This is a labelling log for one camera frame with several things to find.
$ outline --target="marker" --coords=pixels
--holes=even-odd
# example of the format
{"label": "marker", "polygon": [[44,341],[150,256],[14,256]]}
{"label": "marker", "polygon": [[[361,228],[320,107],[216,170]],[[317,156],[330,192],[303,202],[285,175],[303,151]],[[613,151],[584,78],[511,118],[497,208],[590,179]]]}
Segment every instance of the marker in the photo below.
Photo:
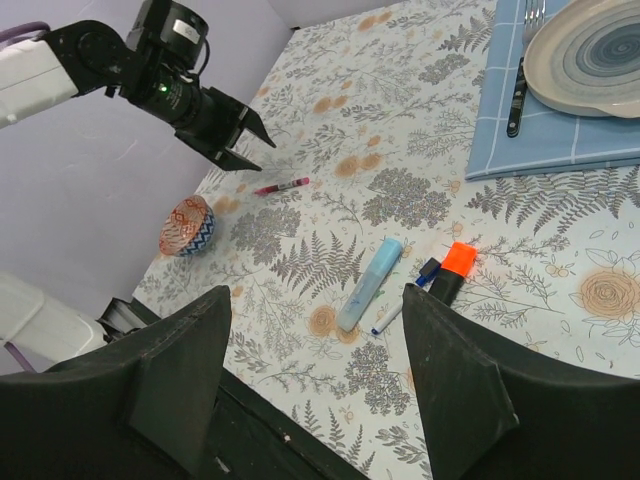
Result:
{"label": "marker", "polygon": [[360,321],[365,309],[382,285],[384,277],[391,271],[403,250],[404,246],[393,238],[387,238],[382,242],[382,246],[376,252],[355,290],[338,314],[336,323],[345,332],[353,330],[353,327]]}
{"label": "marker", "polygon": [[[414,282],[420,288],[424,288],[424,286],[429,283],[438,273],[440,269],[440,262],[435,258],[429,259],[427,263],[420,269],[420,276]],[[389,309],[387,314],[382,317],[371,329],[371,333],[374,335],[380,335],[385,328],[389,326],[391,322],[398,316],[398,314],[402,311],[402,302],[397,303],[392,308]]]}
{"label": "marker", "polygon": [[280,183],[278,185],[271,185],[270,187],[259,188],[256,190],[256,195],[268,195],[273,192],[280,192],[282,190],[288,190],[290,188],[301,187],[302,185],[309,185],[309,177],[300,178],[298,180],[294,180],[293,182],[288,183]]}
{"label": "marker", "polygon": [[442,262],[429,293],[447,306],[451,306],[465,277],[471,271],[478,251],[470,245],[455,242]]}

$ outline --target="orange and blue bowl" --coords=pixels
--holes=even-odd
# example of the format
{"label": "orange and blue bowl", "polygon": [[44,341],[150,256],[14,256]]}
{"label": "orange and blue bowl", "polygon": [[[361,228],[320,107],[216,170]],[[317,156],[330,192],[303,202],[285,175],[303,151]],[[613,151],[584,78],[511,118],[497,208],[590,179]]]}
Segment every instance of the orange and blue bowl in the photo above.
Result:
{"label": "orange and blue bowl", "polygon": [[200,195],[185,198],[173,209],[160,233],[160,252],[189,257],[211,242],[216,228],[213,210]]}

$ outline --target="black fork handle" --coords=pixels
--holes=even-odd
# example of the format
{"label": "black fork handle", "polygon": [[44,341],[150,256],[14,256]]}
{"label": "black fork handle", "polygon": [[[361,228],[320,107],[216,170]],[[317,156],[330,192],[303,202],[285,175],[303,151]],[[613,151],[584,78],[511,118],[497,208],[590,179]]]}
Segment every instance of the black fork handle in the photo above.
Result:
{"label": "black fork handle", "polygon": [[518,74],[516,76],[516,87],[511,100],[511,110],[507,121],[507,136],[514,138],[520,133],[520,122],[522,121],[522,110],[524,109],[524,97],[527,94],[527,79],[524,78],[524,57],[520,58]]}

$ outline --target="blue placemat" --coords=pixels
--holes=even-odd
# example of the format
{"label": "blue placemat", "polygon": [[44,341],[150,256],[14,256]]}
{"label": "blue placemat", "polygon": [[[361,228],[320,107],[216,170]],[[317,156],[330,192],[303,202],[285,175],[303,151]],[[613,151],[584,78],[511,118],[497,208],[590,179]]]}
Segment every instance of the blue placemat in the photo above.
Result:
{"label": "blue placemat", "polygon": [[[547,0],[549,18],[568,0]],[[520,134],[507,117],[522,55],[525,0],[498,0],[466,178],[566,172],[640,163],[640,120],[576,117],[527,95]]]}

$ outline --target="pink marker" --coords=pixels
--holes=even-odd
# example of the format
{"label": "pink marker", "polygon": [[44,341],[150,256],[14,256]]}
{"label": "pink marker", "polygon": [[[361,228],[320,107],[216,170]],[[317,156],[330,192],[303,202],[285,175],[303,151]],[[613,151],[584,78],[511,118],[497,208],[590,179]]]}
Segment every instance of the pink marker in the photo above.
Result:
{"label": "pink marker", "polygon": [[270,187],[259,188],[256,190],[256,195],[268,195],[273,192],[279,192],[281,190],[288,190],[290,188],[301,187],[302,185],[309,185],[309,177],[300,178],[293,182],[281,183],[279,185],[271,185]]}

